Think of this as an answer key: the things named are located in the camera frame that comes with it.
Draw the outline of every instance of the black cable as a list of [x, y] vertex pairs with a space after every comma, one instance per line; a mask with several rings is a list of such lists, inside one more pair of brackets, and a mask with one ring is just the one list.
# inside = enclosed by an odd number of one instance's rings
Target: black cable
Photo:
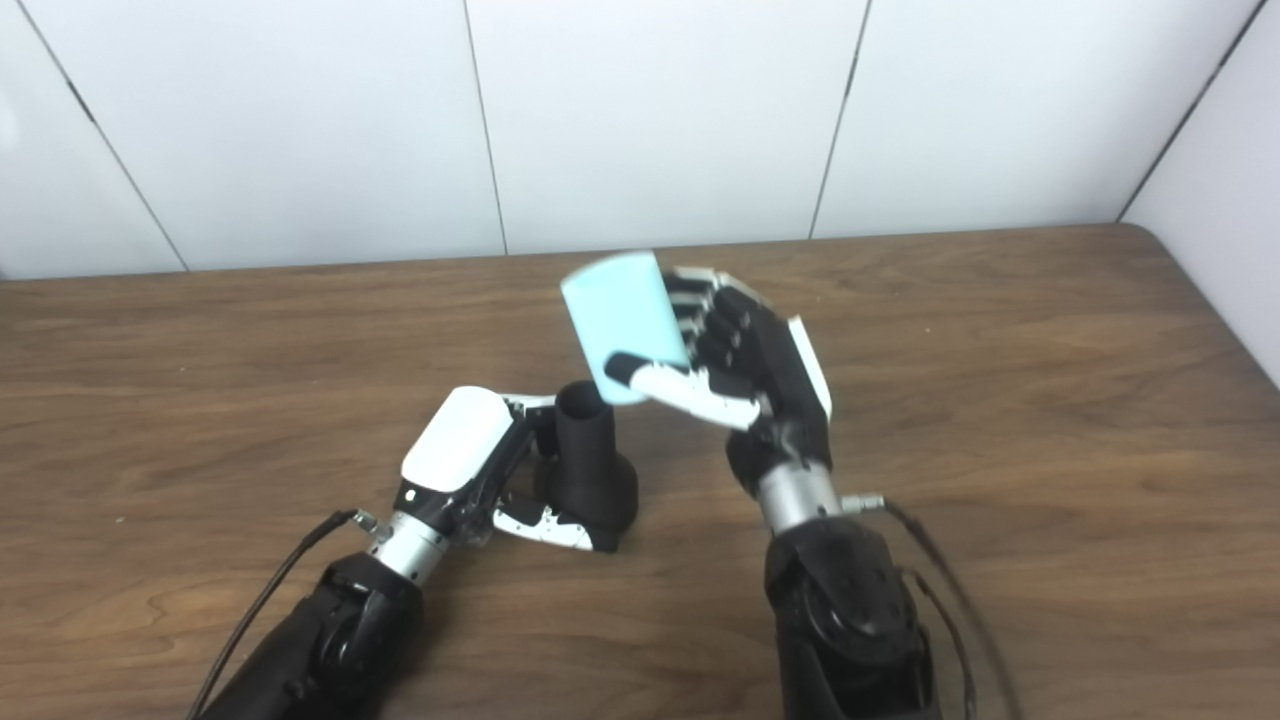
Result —
[[973, 601], [969, 600], [969, 593], [965, 592], [964, 585], [960, 584], [960, 579], [954, 571], [951, 571], [951, 564], [942, 555], [942, 550], [938, 548], [933, 538], [929, 537], [929, 532], [924, 529], [924, 525], [909, 515], [905, 510], [897, 506], [897, 503], [884, 500], [884, 511], [892, 515], [899, 523], [906, 528], [910, 533], [911, 539], [920, 546], [924, 555], [929, 557], [929, 562], [938, 569], [942, 574], [942, 579], [947, 582], [951, 588], [951, 593], [956, 596], [960, 601], [960, 607], [969, 616], [973, 623], [974, 633], [978, 635], [978, 642], [982, 643], [982, 650], [991, 659], [992, 669], [996, 673], [996, 683], [1000, 685], [1000, 694], [1005, 701], [1005, 707], [1009, 710], [1010, 720], [1021, 720], [1023, 708], [1018, 702], [1018, 693], [1014, 689], [1012, 676], [1009, 674], [1009, 666], [1005, 664], [1005, 656], [1001, 655], [1000, 647], [996, 644], [996, 639], [992, 637], [991, 630], [987, 629], [987, 623], [982, 619], [982, 614], [974, 607]]
[[221, 675], [223, 667], [227, 666], [227, 661], [230, 660], [232, 652], [236, 650], [236, 644], [239, 643], [241, 638], [244, 635], [244, 630], [247, 630], [250, 624], [253, 623], [253, 618], [256, 618], [257, 612], [262, 610], [266, 601], [271, 598], [271, 593], [275, 592], [275, 588], [280, 587], [280, 583], [284, 582], [284, 577], [289, 574], [289, 570], [292, 570], [298, 562], [298, 559], [301, 559], [306, 551], [311, 550], [311, 546], [320, 542], [325, 536], [343, 527], [348, 520], [355, 518], [356, 512], [358, 511], [339, 510], [338, 512], [334, 512], [323, 523], [316, 525], [314, 530], [303, 536], [298, 547], [293, 548], [293, 552], [284, 559], [284, 562], [282, 562], [275, 570], [271, 579], [266, 582], [266, 587], [264, 587], [262, 592], [257, 594], [257, 600], [253, 601], [253, 605], [248, 606], [248, 611], [246, 611], [244, 616], [241, 618], [236, 629], [232, 630], [230, 637], [227, 638], [227, 644], [224, 644], [223, 651], [218, 653], [218, 660], [214, 660], [214, 666], [209, 669], [209, 676], [205, 678], [205, 684], [200, 687], [200, 692], [196, 693], [196, 701], [191, 703], [191, 710], [187, 711], [187, 720], [196, 720], [196, 717], [205, 711], [205, 703], [209, 702], [209, 693], [212, 692], [214, 684], [218, 683], [218, 676]]
[[911, 570], [910, 568], [899, 568], [897, 570], [902, 575], [910, 575], [916, 587], [924, 597], [929, 598], [933, 603], [933, 609], [938, 611], [942, 618], [942, 623], [947, 626], [947, 632], [951, 633], [951, 643], [956, 646], [956, 657], [960, 659], [960, 674], [964, 676], [964, 716], [965, 720], [974, 720], [978, 717], [978, 685], [973, 682], [973, 666], [969, 664], [969, 651], [964, 647], [964, 638], [960, 637], [960, 628], [956, 625], [955, 620], [951, 619], [951, 614], [947, 612], [947, 607], [942, 605], [938, 596], [934, 594], [933, 588], [929, 583], [924, 582], [924, 577]]

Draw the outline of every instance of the black cylindrical holder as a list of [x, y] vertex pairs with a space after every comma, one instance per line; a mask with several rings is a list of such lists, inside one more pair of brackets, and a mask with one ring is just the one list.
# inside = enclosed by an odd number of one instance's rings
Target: black cylindrical holder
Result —
[[636, 471], [618, 454], [613, 407], [591, 380], [556, 396], [558, 455], [538, 471], [543, 501], [586, 525], [621, 534], [636, 519]]

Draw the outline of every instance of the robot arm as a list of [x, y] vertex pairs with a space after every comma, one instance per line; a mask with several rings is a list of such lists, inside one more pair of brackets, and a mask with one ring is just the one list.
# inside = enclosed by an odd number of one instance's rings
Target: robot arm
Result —
[[884, 541], [842, 516], [831, 393], [804, 323], [708, 269], [664, 278], [689, 366], [614, 354], [609, 378], [730, 429], [730, 468], [772, 533], [765, 593], [792, 720], [940, 717], [928, 635]]
[[[451, 546], [483, 543], [498, 528], [582, 550], [616, 548], [613, 533], [504, 493], [535, 441], [545, 456], [559, 452], [554, 401], [456, 388], [404, 457], [390, 521], [364, 512], [330, 519], [337, 525], [356, 515], [372, 536], [370, 547], [329, 565], [207, 708], [202, 692], [188, 717], [370, 716], [420, 634], [424, 587]], [[308, 536], [303, 547], [321, 536]]]

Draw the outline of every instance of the wooden table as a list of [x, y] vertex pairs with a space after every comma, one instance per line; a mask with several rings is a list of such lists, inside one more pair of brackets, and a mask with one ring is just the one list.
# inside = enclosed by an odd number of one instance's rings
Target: wooden table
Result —
[[[1275, 716], [1280, 401], [1151, 236], [659, 259], [731, 270], [804, 315], [840, 489], [924, 519], [1028, 717]], [[338, 507], [387, 511], [451, 388], [585, 375], [557, 282], [586, 260], [0, 284], [0, 716], [179, 717], [303, 532]], [[723, 433], [652, 405], [620, 410], [618, 430], [643, 487], [622, 551], [495, 536], [451, 552], [430, 647], [384, 719], [780, 716], [765, 536]], [[342, 530], [314, 550], [239, 656], [364, 544]], [[940, 660], [954, 707], [945, 642]], [[982, 716], [1000, 717], [982, 675]]]

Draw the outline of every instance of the white wall panel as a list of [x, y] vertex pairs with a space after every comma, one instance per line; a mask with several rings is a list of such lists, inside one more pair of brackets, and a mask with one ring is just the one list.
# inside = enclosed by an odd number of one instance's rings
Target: white wall panel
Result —
[[1267, 4], [1124, 219], [1152, 231], [1280, 384], [1280, 6]]
[[0, 277], [180, 269], [18, 4], [0, 0]]
[[27, 0], [193, 268], [502, 252], [462, 0]]
[[805, 237], [860, 0], [471, 0], [512, 252]]
[[874, 0], [814, 234], [1115, 220], [1256, 0]]

